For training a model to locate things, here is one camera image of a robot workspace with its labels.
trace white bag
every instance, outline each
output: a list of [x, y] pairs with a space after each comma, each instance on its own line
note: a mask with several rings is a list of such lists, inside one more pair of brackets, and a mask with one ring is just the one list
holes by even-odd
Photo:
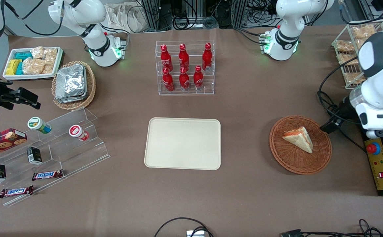
[[130, 33], [138, 33], [148, 28], [144, 17], [145, 9], [137, 2], [107, 3], [105, 9], [110, 28], [123, 29]]

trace table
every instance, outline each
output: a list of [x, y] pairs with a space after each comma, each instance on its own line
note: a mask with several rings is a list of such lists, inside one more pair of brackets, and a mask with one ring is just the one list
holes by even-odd
[[[10, 49], [59, 46], [65, 63], [81, 60], [92, 67], [97, 90], [88, 109], [98, 117], [96, 130], [111, 158], [14, 206], [2, 207], [0, 201], [0, 237], [153, 236], [161, 224], [179, 216], [204, 222], [219, 237], [277, 236], [296, 228], [359, 231], [360, 218], [383, 230], [383, 197], [375, 195], [367, 157], [342, 135], [330, 134], [333, 157], [315, 175], [286, 171], [269, 150], [269, 132], [281, 117], [300, 114], [320, 124], [328, 120], [316, 91], [338, 65], [330, 43], [343, 27], [306, 27], [297, 52], [284, 62], [261, 55], [256, 44], [233, 30], [133, 34], [126, 59], [108, 68], [92, 61], [80, 37], [9, 37]], [[216, 40], [215, 95], [159, 96], [155, 41], [204, 38]], [[349, 93], [343, 86], [336, 73], [324, 91], [338, 101]], [[12, 87], [38, 94], [42, 108], [0, 108], [0, 131], [27, 130], [32, 116], [51, 120], [67, 112], [53, 104], [49, 80]], [[145, 167], [153, 117], [218, 119], [221, 167]], [[361, 143], [355, 128], [347, 124], [343, 130]], [[195, 227], [176, 221], [160, 236], [185, 236]]]

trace red cookie box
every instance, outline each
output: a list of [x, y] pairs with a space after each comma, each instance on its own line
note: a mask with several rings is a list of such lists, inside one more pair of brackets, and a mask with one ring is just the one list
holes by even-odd
[[0, 152], [8, 150], [27, 141], [24, 132], [15, 130], [14, 128], [6, 129], [0, 132]]

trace red button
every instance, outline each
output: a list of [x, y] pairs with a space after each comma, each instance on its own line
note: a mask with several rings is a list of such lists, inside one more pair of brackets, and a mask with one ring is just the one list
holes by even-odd
[[367, 152], [370, 154], [373, 154], [377, 151], [377, 147], [374, 144], [368, 144], [367, 145]]

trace red cap bottle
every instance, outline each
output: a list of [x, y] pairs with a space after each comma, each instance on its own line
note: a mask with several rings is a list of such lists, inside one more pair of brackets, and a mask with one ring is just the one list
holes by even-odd
[[201, 66], [199, 65], [196, 66], [196, 71], [193, 75], [193, 81], [197, 91], [203, 89], [203, 72]]
[[174, 80], [172, 80], [171, 74], [169, 74], [169, 71], [166, 67], [162, 69], [162, 72], [164, 73], [164, 76], [162, 77], [162, 80], [164, 81], [164, 85], [168, 92], [173, 92], [175, 90]]
[[179, 75], [179, 84], [181, 85], [181, 90], [183, 92], [188, 92], [190, 90], [190, 84], [188, 83], [188, 75], [187, 71], [184, 67], [179, 69], [179, 72], [181, 73]]
[[185, 49], [185, 44], [179, 45], [179, 54], [178, 54], [178, 59], [179, 59], [179, 66], [185, 68], [186, 72], [188, 72], [188, 53]]
[[169, 54], [168, 50], [166, 49], [166, 45], [161, 45], [161, 61], [162, 65], [169, 69], [169, 72], [172, 72], [173, 66], [172, 66], [172, 60], [171, 55]]
[[213, 54], [212, 54], [212, 51], [211, 51], [211, 44], [210, 43], [206, 43], [205, 44], [205, 52], [203, 52], [203, 63], [202, 63], [202, 68], [203, 68], [203, 71], [210, 71], [212, 69], [212, 57], [213, 57]]

